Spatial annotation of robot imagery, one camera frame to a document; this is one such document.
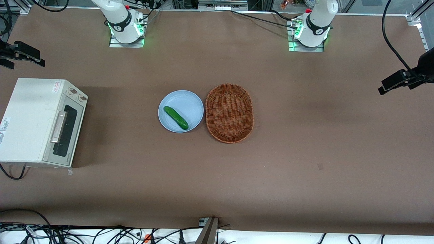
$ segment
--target white floor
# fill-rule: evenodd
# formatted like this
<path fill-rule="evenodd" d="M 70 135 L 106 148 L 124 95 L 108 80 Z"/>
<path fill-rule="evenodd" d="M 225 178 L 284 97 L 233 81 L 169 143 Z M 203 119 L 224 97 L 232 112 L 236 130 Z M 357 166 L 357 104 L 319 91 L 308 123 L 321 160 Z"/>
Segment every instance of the white floor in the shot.
<path fill-rule="evenodd" d="M 71 234 L 86 234 L 94 236 L 99 230 L 71 230 Z M 155 232 L 155 237 L 163 237 L 175 229 L 160 229 Z M 187 243 L 194 243 L 200 234 L 201 229 L 192 229 L 183 231 L 184 239 Z M 135 236 L 135 241 L 132 241 L 130 237 L 123 237 L 119 244 L 142 244 L 143 241 L 139 241 L 136 234 L 141 232 L 141 240 L 144 239 L 146 234 L 151 232 L 151 229 L 135 229 L 130 233 Z M 95 244 L 106 244 L 112 237 L 114 237 L 118 230 L 113 230 L 103 235 L 99 235 L 95 239 Z M 327 234 L 322 244 L 349 244 L 349 234 Z M 381 235 L 375 234 L 354 234 L 357 236 L 361 244 L 380 244 Z M 26 236 L 25 231 L 6 231 L 0 233 L 1 244 L 14 244 L 20 243 Z M 34 232 L 34 236 L 45 237 L 46 235 L 42 231 Z M 232 230 L 220 230 L 219 242 L 223 241 L 230 243 L 235 241 L 235 244 L 317 244 L 321 239 L 322 233 L 286 233 L 286 232 L 254 232 L 254 231 L 232 231 Z M 84 244 L 91 244 L 94 237 L 80 236 L 79 237 Z M 168 237 L 169 240 L 178 243 L 179 233 L 173 234 Z M 74 241 L 66 240 L 67 244 L 74 244 Z M 163 239 L 160 244 L 171 244 L 168 240 Z M 434 236 L 408 236 L 408 235 L 386 235 L 383 244 L 433 244 Z M 48 244 L 48 239 L 35 239 L 35 244 Z"/>

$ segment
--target oven door handle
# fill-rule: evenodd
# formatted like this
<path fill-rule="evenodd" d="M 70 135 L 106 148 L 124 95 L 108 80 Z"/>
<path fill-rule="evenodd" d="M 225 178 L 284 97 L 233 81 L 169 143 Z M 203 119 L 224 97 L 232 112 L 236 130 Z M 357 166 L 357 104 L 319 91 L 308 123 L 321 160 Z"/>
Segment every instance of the oven door handle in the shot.
<path fill-rule="evenodd" d="M 68 112 L 60 111 L 57 114 L 56 124 L 54 125 L 53 134 L 51 135 L 50 142 L 59 143 L 62 136 L 63 127 L 65 126 L 66 116 Z"/>

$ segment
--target oven knob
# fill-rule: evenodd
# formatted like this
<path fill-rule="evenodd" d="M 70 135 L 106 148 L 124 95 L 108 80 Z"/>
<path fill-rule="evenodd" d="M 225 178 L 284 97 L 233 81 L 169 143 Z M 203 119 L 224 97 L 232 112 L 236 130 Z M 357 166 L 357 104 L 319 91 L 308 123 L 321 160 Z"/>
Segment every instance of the oven knob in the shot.
<path fill-rule="evenodd" d="M 69 91 L 69 93 L 70 93 L 71 95 L 73 95 L 73 94 L 77 94 L 77 93 L 78 93 L 78 91 L 75 90 L 75 89 L 72 88 L 72 87 L 70 87 L 68 91 Z"/>
<path fill-rule="evenodd" d="M 83 102 L 83 101 L 86 101 L 87 98 L 83 95 L 79 95 L 79 100 L 80 100 L 80 102 Z"/>

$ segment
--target brown table surface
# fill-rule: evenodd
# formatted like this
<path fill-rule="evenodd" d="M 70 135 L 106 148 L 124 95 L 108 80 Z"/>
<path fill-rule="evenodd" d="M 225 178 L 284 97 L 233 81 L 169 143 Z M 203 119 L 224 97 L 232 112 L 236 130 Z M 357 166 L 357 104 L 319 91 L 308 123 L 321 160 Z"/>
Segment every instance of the brown table surface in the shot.
<path fill-rule="evenodd" d="M 95 9 L 33 8 L 18 18 L 10 43 L 40 49 L 46 67 L 2 68 L 0 111 L 19 77 L 67 79 L 89 103 L 73 175 L 0 176 L 1 209 L 68 225 L 181 228 L 214 215 L 239 230 L 434 233 L 434 86 L 378 94 L 403 68 L 381 17 L 336 16 L 325 53 L 290 53 L 284 27 L 230 12 L 163 11 L 141 49 L 108 48 L 103 22 Z M 387 31 L 415 66 L 424 53 L 417 28 L 388 17 Z M 183 134 L 161 126 L 168 93 L 205 101 L 226 82 L 251 95 L 247 139 L 218 142 L 204 121 Z"/>

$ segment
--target label sticker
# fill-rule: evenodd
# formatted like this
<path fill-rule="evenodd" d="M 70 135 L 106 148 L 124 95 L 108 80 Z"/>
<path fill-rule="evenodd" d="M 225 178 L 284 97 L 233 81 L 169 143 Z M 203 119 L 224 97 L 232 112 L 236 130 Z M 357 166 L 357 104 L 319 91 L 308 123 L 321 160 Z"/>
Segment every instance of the label sticker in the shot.
<path fill-rule="evenodd" d="M 32 228 L 30 228 L 30 226 L 26 226 L 26 230 L 30 233 L 30 235 L 32 235 L 33 237 L 36 237 L 35 232 L 32 230 Z"/>
<path fill-rule="evenodd" d="M 60 81 L 54 82 L 53 90 L 51 90 L 51 92 L 58 92 L 59 89 L 60 89 Z"/>
<path fill-rule="evenodd" d="M 3 142 L 3 138 L 6 134 L 7 127 L 9 127 L 10 118 L 3 118 L 3 121 L 0 124 L 0 144 Z"/>

